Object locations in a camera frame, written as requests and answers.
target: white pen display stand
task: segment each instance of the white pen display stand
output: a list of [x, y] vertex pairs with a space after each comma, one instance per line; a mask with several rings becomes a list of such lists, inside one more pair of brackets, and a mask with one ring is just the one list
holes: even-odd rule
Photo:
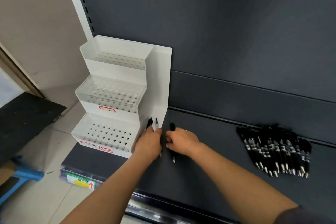
[[148, 119], [162, 125], [172, 48], [97, 35], [80, 50], [90, 76], [75, 93], [87, 113], [72, 135], [81, 145], [129, 158]]

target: hand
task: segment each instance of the hand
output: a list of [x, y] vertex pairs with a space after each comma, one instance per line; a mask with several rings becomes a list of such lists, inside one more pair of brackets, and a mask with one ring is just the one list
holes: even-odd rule
[[166, 147], [168, 149], [189, 157], [194, 149], [200, 144], [194, 133], [182, 128], [176, 128], [175, 131], [167, 131], [166, 138], [168, 141]]
[[152, 162], [160, 154], [162, 147], [160, 144], [162, 129], [158, 128], [154, 131], [152, 126], [149, 126], [147, 130], [142, 134], [135, 145], [134, 153], [141, 154]]

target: sleeve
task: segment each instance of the sleeve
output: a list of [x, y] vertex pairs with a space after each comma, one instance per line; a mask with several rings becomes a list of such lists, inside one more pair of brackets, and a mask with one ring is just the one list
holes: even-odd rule
[[301, 207], [286, 210], [276, 218], [274, 224], [336, 224], [329, 218], [314, 214]]

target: forearm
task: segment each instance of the forearm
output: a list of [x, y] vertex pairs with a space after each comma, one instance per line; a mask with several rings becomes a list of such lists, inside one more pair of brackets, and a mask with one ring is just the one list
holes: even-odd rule
[[298, 206], [202, 143], [190, 157], [208, 174], [243, 223], [273, 223], [281, 212]]
[[128, 201], [151, 160], [133, 154], [99, 188], [83, 200], [61, 224], [120, 223]]

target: left hand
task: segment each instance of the left hand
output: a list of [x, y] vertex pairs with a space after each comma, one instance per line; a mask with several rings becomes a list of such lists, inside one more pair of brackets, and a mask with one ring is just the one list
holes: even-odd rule
[[161, 128], [158, 128], [156, 131], [154, 131], [153, 127], [149, 126], [137, 141], [134, 153], [146, 156], [149, 158], [149, 161], [152, 162], [158, 157], [162, 150], [160, 144], [161, 133]]

